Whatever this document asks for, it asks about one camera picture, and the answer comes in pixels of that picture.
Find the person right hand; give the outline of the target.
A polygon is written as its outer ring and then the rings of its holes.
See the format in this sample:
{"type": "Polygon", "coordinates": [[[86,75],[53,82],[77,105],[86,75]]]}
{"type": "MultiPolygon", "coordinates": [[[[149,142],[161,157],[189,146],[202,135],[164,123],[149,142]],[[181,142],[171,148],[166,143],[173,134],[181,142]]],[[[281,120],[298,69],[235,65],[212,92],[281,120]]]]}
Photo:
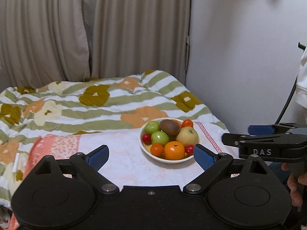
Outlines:
{"type": "Polygon", "coordinates": [[[297,179],[291,174],[288,178],[287,185],[290,188],[290,197],[292,200],[292,205],[295,207],[302,206],[303,198],[298,191],[298,185],[306,185],[306,173],[300,175],[297,179]]]}

